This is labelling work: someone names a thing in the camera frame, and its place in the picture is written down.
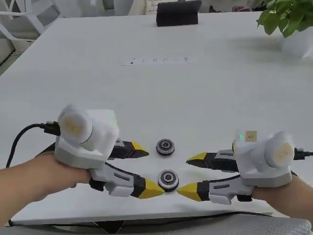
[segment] green plant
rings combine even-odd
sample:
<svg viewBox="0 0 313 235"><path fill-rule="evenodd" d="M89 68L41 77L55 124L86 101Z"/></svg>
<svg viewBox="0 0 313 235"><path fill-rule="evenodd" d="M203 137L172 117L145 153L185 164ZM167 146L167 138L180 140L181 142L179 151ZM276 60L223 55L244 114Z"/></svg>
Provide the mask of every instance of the green plant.
<svg viewBox="0 0 313 235"><path fill-rule="evenodd" d="M268 4L257 20L266 34L278 27L286 38L296 30L301 32L313 26L313 0L264 0Z"/></svg>

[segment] hand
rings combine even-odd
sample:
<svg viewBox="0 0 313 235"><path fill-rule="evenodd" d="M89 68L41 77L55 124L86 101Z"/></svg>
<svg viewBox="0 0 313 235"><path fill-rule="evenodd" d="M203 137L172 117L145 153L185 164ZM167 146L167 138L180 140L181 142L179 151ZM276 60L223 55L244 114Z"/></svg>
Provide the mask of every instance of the hand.
<svg viewBox="0 0 313 235"><path fill-rule="evenodd" d="M78 183L86 184L90 180L87 170L62 164L53 155L53 152L45 152L23 164L34 178L34 187L38 189L33 201L40 201L52 193L74 188Z"/></svg>

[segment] white table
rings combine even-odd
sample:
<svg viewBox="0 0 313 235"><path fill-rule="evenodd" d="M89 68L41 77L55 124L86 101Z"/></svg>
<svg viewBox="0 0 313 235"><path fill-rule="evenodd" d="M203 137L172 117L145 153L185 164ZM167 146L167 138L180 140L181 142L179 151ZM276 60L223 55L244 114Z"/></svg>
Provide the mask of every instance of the white table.
<svg viewBox="0 0 313 235"><path fill-rule="evenodd" d="M175 170L180 185L228 177L185 164L195 154L230 148L238 127L289 130L298 147L312 146L312 60L283 58L280 36L256 28L258 13L207 14L199 25L155 26L154 16L62 19L52 25L0 80L0 163L25 126L55 120L68 103L111 108L121 138L150 156L113 164L156 181ZM189 56L189 65L122 66L130 59ZM161 138L173 156L155 151ZM54 141L40 130L19 142L13 164ZM294 171L313 183L312 160ZM13 217L20 224L192 216L225 210L266 211L264 202L197 203L176 193L149 200L110 197L80 185L33 203Z"/></svg>

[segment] ball bearing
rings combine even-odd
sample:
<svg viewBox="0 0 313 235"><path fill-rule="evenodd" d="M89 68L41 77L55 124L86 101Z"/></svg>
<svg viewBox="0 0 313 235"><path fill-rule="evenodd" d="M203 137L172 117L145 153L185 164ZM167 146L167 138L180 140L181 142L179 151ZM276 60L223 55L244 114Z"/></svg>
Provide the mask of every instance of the ball bearing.
<svg viewBox="0 0 313 235"><path fill-rule="evenodd" d="M173 192L178 187L179 178L176 172L167 169L158 175L157 183L165 192Z"/></svg>
<svg viewBox="0 0 313 235"><path fill-rule="evenodd" d="M161 139L156 144L156 151L161 156L170 156L175 151L174 142L169 139Z"/></svg>

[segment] green led light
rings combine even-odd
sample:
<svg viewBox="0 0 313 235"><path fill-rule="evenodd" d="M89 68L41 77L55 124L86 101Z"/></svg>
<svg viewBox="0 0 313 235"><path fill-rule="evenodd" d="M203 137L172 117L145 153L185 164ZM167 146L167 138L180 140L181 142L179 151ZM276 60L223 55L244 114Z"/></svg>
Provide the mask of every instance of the green led light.
<svg viewBox="0 0 313 235"><path fill-rule="evenodd" d="M114 116L111 116L111 120L114 121L114 122L116 122Z"/></svg>

